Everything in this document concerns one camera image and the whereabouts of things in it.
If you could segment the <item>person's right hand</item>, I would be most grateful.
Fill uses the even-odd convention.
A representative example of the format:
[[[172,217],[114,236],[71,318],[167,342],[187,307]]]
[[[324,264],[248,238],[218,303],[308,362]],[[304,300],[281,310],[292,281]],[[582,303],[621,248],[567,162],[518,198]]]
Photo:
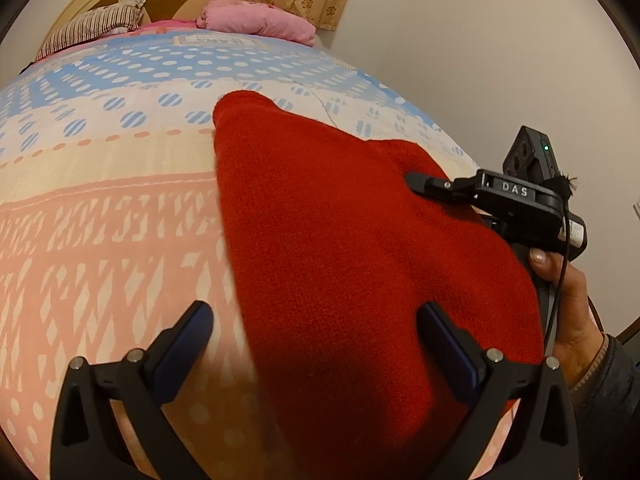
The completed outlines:
[[[555,285],[560,293],[552,354],[561,364],[567,385],[573,388],[597,359],[605,342],[605,334],[591,317],[585,274],[568,264],[563,284],[560,284],[564,262],[560,255],[552,252],[536,248],[529,251],[529,263],[534,272]]]

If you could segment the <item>dark jacket sleeve forearm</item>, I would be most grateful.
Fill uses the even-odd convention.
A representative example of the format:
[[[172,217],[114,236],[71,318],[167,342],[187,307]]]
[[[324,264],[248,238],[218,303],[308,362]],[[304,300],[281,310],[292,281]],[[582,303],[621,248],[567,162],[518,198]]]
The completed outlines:
[[[582,478],[637,479],[639,371],[615,337],[606,337],[570,397]]]

